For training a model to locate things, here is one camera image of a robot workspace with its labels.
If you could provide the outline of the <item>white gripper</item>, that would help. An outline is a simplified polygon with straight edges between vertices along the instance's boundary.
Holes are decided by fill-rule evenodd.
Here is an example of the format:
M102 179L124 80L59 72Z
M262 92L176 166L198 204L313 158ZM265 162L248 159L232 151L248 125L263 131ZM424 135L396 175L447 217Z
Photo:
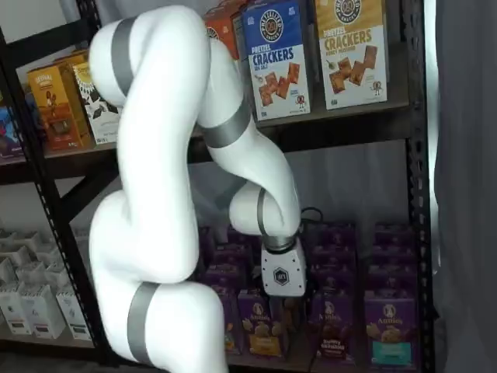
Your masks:
M298 322L307 322L316 280L306 269L304 251L299 242L285 250L263 248L261 266L254 267L254 289L262 300L265 313L274 322L282 322L284 316L283 299L278 297L295 298Z

